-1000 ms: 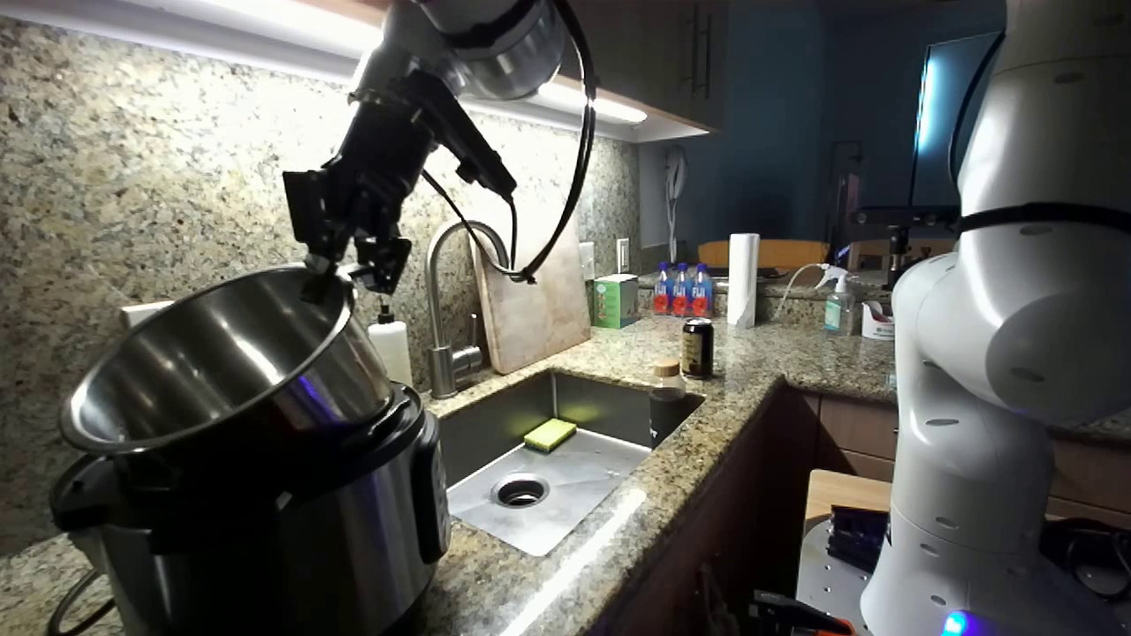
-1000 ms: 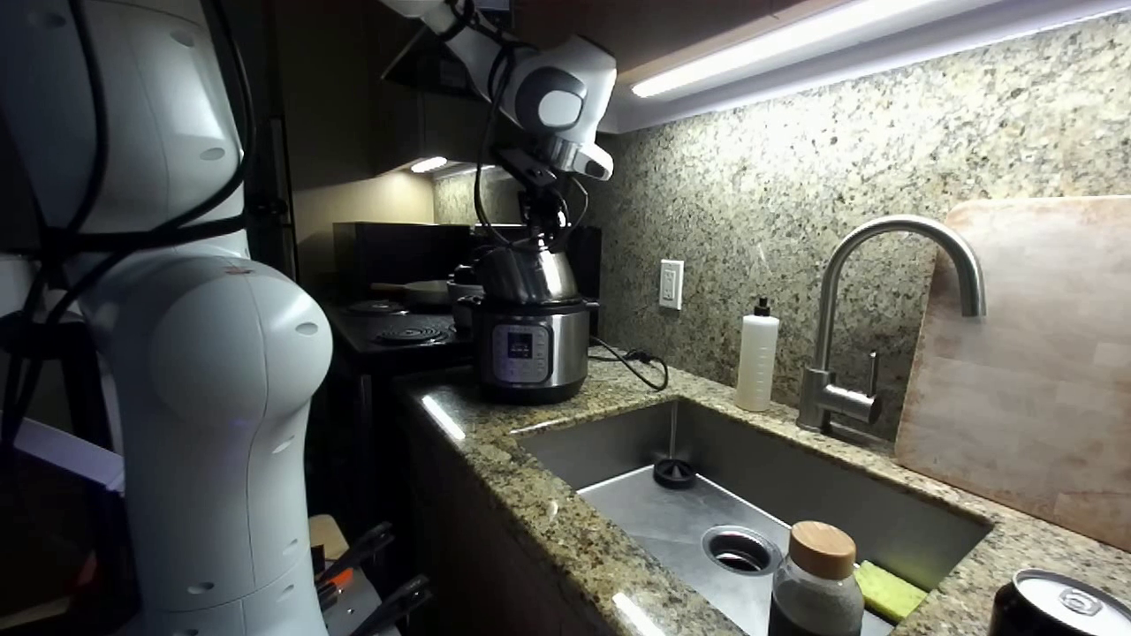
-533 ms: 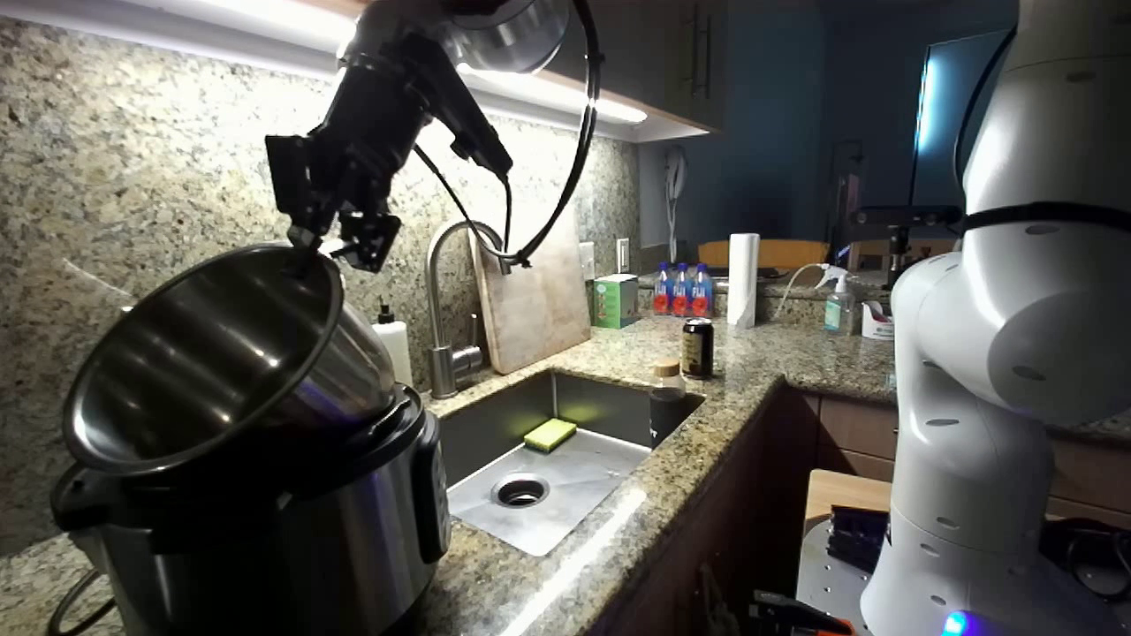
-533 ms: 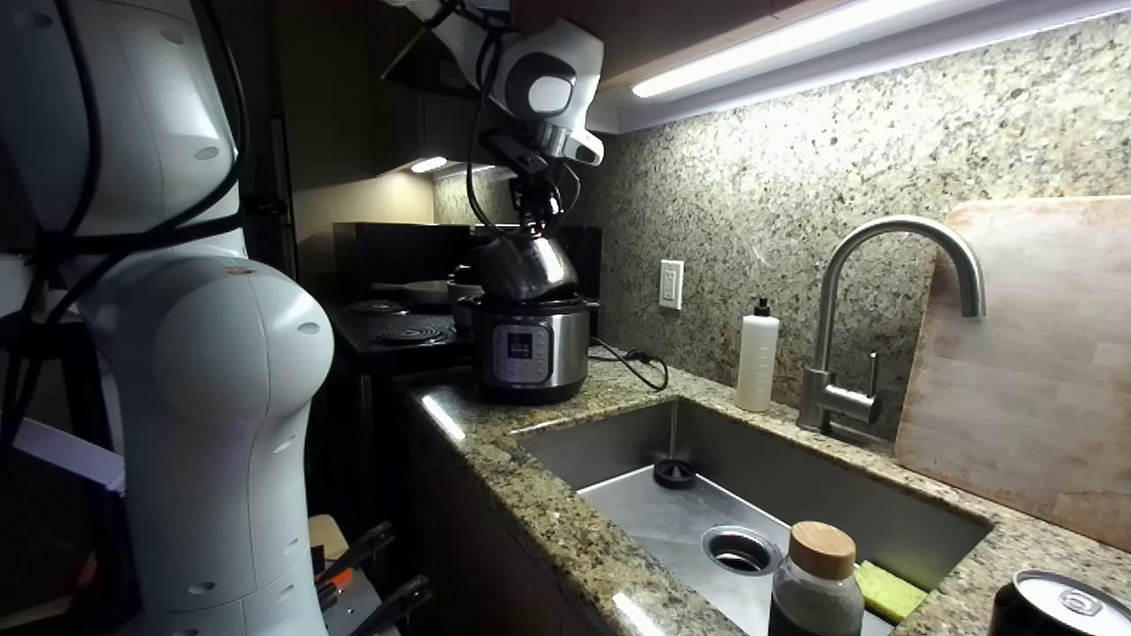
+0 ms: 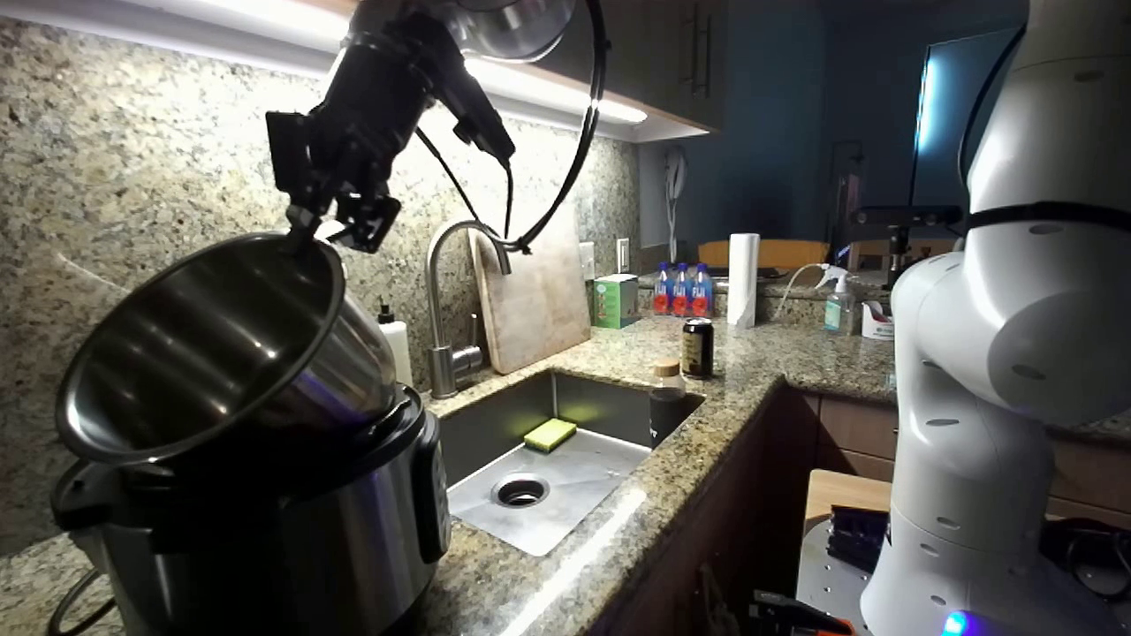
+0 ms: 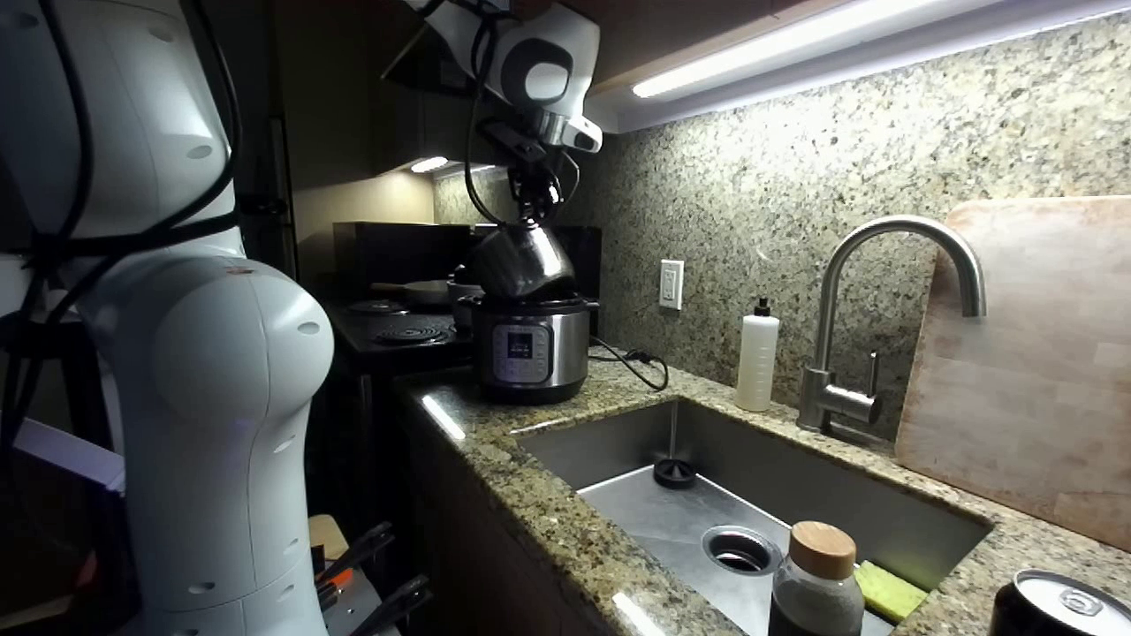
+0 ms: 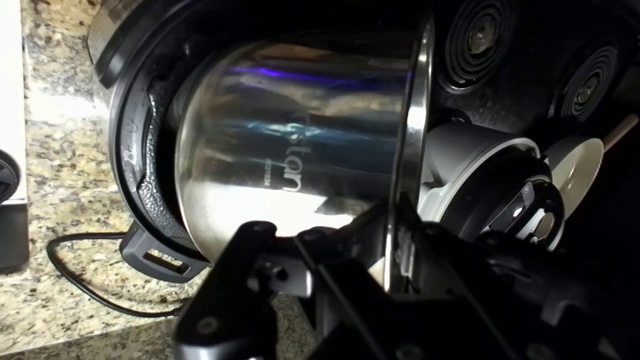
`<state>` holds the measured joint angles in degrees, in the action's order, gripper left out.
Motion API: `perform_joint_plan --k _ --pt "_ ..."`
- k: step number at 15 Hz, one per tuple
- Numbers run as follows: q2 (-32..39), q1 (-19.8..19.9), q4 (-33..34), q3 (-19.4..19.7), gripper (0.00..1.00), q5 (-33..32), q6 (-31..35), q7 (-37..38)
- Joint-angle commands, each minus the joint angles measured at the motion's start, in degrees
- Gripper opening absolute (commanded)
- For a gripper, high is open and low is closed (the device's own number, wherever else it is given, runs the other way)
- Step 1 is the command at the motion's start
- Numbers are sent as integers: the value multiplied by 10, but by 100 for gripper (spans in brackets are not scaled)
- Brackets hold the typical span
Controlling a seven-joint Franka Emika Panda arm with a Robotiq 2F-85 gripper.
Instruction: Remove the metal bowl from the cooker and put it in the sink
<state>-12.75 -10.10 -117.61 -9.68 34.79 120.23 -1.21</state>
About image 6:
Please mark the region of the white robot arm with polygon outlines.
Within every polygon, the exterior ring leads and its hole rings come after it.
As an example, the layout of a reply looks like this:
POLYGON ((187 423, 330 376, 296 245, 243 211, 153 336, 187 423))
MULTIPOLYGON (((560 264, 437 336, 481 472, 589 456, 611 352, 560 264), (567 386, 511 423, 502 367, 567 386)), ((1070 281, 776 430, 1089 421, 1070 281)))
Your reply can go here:
POLYGON ((2 319, 93 336, 130 636, 324 636, 305 443, 333 320, 256 261, 198 0, 0 0, 2 319))

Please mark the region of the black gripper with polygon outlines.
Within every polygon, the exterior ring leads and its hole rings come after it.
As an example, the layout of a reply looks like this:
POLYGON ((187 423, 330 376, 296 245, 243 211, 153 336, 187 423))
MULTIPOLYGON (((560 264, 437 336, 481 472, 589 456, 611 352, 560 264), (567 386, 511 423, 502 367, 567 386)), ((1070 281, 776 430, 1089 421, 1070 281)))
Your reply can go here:
POLYGON ((524 125, 492 119, 487 141, 504 154, 508 195, 524 218, 543 222, 577 195, 578 169, 573 154, 548 149, 524 125))

